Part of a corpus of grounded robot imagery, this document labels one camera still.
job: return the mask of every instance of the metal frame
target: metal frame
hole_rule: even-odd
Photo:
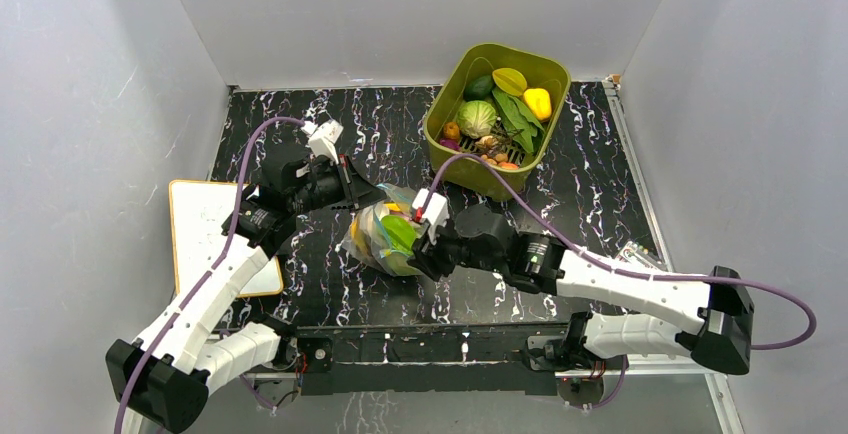
[[[691,375],[703,374],[704,368],[692,362],[688,357],[677,357],[652,354],[649,356],[627,356],[630,364],[627,368],[628,376],[669,376],[669,375]],[[604,376],[618,377],[619,369],[607,369]],[[590,377],[593,373],[588,370],[561,371],[556,373],[559,378]]]
[[[613,121],[615,122],[616,129],[618,130],[621,145],[627,155],[627,163],[630,165],[630,171],[633,173],[633,179],[636,183],[636,191],[639,193],[639,198],[642,201],[642,207],[645,210],[645,216],[648,218],[648,226],[651,228],[651,234],[654,236],[654,241],[657,245],[658,254],[662,257],[663,261],[665,261],[666,267],[668,267],[669,270],[674,271],[671,254],[666,246],[665,238],[660,231],[660,226],[657,222],[653,205],[651,204],[651,197],[648,194],[648,188],[645,184],[645,178],[642,176],[642,170],[639,167],[636,151],[633,148],[633,144],[630,142],[630,133],[627,130],[624,108],[622,107],[621,99],[618,96],[618,90],[616,89],[615,84],[610,81],[603,81],[603,86],[604,92],[607,96],[607,101],[609,102]],[[637,362],[637,360],[634,359],[633,356],[630,356],[628,359],[631,363],[631,370],[634,374],[637,373],[638,371],[632,369],[634,362]],[[681,359],[680,365],[677,366],[677,369],[680,370],[673,372],[668,369],[667,361],[667,359],[644,360],[644,364],[647,365],[644,370],[651,374],[703,373],[704,379],[707,382],[707,388],[710,391],[710,397],[713,401],[713,408],[715,409],[716,417],[718,418],[719,425],[721,426],[721,432],[724,434],[744,434],[745,431],[742,427],[742,421],[739,418],[739,412],[736,410],[736,404],[733,402],[733,395],[731,394],[730,387],[727,384],[727,376],[703,369],[690,359]],[[687,367],[684,367],[686,364],[692,366],[691,371],[689,371]]]

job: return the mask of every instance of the gray wall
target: gray wall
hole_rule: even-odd
[[[577,79],[620,73],[660,0],[182,0],[230,85],[441,83],[500,42]]]
[[[226,86],[179,0],[0,0],[0,85],[0,431],[111,432],[103,356],[169,300]]]
[[[808,300],[813,339],[732,380],[746,432],[845,432],[846,0],[664,0],[627,67],[628,124],[676,267]],[[801,332],[765,295],[755,339]]]

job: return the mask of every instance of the cabbage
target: cabbage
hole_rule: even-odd
[[[497,119],[497,111],[486,101],[466,102],[456,115],[459,130],[474,139],[489,135]]]

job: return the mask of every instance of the yellow bell pepper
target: yellow bell pepper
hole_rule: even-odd
[[[521,99],[540,122],[548,122],[551,118],[551,95],[541,87],[527,89]]]

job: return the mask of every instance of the plastic bag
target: plastic bag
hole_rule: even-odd
[[[414,276],[421,271],[410,267],[412,243],[424,228],[412,221],[415,191],[380,184],[388,199],[357,212],[342,241],[351,256],[365,265],[392,276]]]

